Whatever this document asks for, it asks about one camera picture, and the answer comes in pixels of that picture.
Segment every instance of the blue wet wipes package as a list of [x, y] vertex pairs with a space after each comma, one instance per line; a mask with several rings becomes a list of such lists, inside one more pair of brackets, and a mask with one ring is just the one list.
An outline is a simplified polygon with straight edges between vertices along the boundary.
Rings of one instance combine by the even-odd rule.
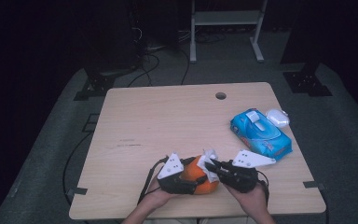
[[230, 129], [253, 152], [276, 161], [292, 152], [292, 140], [255, 108], [235, 116]]

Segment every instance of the human arm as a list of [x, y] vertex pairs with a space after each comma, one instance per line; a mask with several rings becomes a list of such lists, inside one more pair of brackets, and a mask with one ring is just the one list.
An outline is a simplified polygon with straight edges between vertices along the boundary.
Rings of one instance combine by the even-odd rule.
[[266, 195], [261, 184], [247, 193], [240, 193], [234, 188], [225, 185], [227, 190], [240, 203], [242, 210], [258, 224], [275, 224], [267, 209]]
[[157, 178], [154, 177], [144, 198], [121, 224], [142, 224], [150, 214], [175, 196], [177, 194], [170, 194], [162, 190]]

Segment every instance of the wet wipes package lid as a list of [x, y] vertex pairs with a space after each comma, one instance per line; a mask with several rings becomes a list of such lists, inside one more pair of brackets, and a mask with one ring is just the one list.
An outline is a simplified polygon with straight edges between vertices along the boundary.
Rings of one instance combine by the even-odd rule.
[[289, 123], [289, 118], [282, 111], [273, 109], [264, 116], [255, 108], [235, 116], [230, 122], [230, 129], [253, 152], [270, 157], [276, 161], [292, 152], [292, 141], [278, 127]]

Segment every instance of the white lid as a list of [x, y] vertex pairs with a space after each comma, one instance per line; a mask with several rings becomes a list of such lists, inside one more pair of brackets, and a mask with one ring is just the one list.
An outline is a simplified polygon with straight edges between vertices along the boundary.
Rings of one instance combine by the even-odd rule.
[[283, 128], [290, 123], [288, 115], [282, 110], [270, 109], [266, 115], [267, 119], [269, 119], [269, 121], [271, 121], [278, 128]]

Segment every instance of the gray carpet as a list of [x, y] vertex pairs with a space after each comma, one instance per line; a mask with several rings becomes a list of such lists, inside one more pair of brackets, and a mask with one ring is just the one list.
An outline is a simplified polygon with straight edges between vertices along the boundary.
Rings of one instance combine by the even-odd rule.
[[[333, 96], [292, 93], [282, 73], [296, 71], [302, 64], [280, 64], [289, 33], [261, 33], [259, 44], [266, 59], [263, 63], [256, 62], [249, 36], [227, 35], [225, 40], [215, 44], [198, 45], [198, 62], [189, 66], [184, 84], [268, 82], [290, 116], [291, 129], [315, 180], [327, 187], [329, 223], [358, 223], [358, 105], [339, 76], [323, 64], [316, 75]], [[181, 49], [188, 55], [188, 44]], [[154, 55], [159, 58], [159, 65], [149, 73], [150, 81], [142, 76], [131, 86], [180, 85], [187, 67], [185, 54], [165, 49]], [[155, 64], [154, 57], [145, 57], [146, 70]], [[139, 69], [119, 77], [114, 87], [127, 87], [143, 72]], [[63, 90], [2, 203], [0, 223], [79, 222], [69, 218], [69, 203], [64, 192], [77, 185], [92, 138], [88, 131], [93, 130], [93, 121], [98, 118], [93, 114], [100, 113], [103, 105], [103, 97], [74, 101], [86, 80], [84, 70], [79, 70]], [[326, 217], [317, 214], [275, 219], [278, 223], [325, 223]]]

